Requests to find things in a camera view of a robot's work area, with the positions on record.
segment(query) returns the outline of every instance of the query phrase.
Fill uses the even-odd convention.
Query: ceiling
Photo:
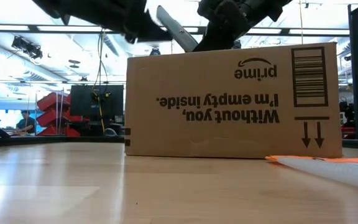
[[[358,0],[294,0],[284,7],[284,12],[277,22],[264,19],[257,27],[304,27],[316,29],[347,29],[347,5],[358,6]],[[163,6],[170,15],[183,26],[205,26],[208,21],[197,15],[197,0],[148,0],[147,7],[154,21],[157,6]],[[0,0],[0,24],[34,24],[34,25],[63,25],[61,20],[52,19],[38,8],[31,0]],[[92,26],[89,22],[70,19],[69,25]],[[13,38],[21,36],[25,40],[39,45],[43,57],[30,62],[30,58],[11,47]],[[202,35],[194,35],[199,42]],[[333,40],[333,37],[267,37],[243,36],[240,38],[242,48],[268,47],[272,45],[289,45],[300,43],[316,43]],[[339,51],[348,39],[340,40]],[[15,32],[0,32],[0,80],[38,80],[38,81],[78,81],[86,77],[95,81],[99,68],[98,34],[29,34]],[[103,44],[102,61],[106,72],[101,72],[102,81],[124,82],[126,76],[127,58],[149,55],[153,47],[158,47],[162,54],[180,54],[183,49],[175,42],[152,42],[128,44],[120,34],[107,34]],[[80,62],[78,68],[71,68],[69,60]],[[33,84],[0,83],[0,91],[6,91],[9,96],[28,97],[32,90],[45,95],[50,91],[69,90],[69,84]]]

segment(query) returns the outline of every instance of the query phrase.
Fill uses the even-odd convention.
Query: amazon prime box
[[[335,43],[130,58],[126,154],[341,157]]]

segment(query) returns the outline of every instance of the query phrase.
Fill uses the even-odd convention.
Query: person
[[[29,111],[22,111],[23,119],[16,125],[17,133],[35,133],[35,119],[30,117]]]

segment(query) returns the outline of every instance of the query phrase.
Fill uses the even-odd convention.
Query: table surface
[[[355,187],[264,160],[123,150],[73,142],[0,147],[0,223],[358,224]]]

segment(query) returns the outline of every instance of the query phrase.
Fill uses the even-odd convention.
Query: arrow symbol
[[[320,124],[320,122],[317,122],[317,138],[315,138],[314,140],[316,140],[318,147],[321,148],[321,146],[323,145],[324,139],[321,138],[321,124]]]
[[[308,138],[308,123],[304,122],[303,123],[303,132],[305,134],[305,137],[302,138],[303,144],[305,144],[306,147],[309,146],[310,143],[310,138]]]

